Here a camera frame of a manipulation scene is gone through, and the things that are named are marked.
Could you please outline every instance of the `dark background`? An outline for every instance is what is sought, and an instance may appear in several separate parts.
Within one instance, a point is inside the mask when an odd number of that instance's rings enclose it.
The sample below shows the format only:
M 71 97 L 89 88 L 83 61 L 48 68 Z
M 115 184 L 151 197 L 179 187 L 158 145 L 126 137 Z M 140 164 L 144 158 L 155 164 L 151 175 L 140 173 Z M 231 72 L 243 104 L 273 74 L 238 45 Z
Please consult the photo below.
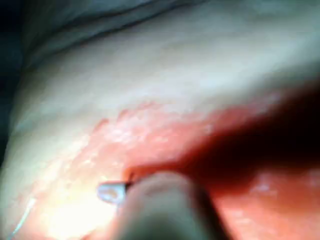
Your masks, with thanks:
M 9 114 L 20 78 L 21 0 L 0 0 L 0 164 L 3 162 Z

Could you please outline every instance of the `needle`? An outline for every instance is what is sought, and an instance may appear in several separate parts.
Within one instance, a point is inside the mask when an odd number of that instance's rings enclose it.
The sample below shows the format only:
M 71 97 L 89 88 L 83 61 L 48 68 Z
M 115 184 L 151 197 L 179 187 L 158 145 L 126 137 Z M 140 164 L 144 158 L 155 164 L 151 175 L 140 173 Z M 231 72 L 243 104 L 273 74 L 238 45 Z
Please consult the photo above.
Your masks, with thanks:
M 98 197 L 109 204 L 122 205 L 132 182 L 106 182 L 98 186 Z

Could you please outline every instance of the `blood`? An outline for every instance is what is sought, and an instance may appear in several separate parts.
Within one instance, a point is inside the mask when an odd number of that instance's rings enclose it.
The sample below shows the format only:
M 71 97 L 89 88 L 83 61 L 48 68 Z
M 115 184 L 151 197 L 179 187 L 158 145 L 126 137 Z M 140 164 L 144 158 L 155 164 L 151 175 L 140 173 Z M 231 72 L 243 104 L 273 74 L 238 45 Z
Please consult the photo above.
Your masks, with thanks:
M 37 205 L 19 236 L 100 239 L 116 206 L 97 198 L 99 183 L 173 170 L 207 188 L 235 240 L 320 239 L 320 155 L 310 136 L 319 119 L 308 109 L 319 93 L 301 109 L 270 97 L 211 113 L 148 103 L 102 119 L 76 157 L 53 159 L 24 193 Z

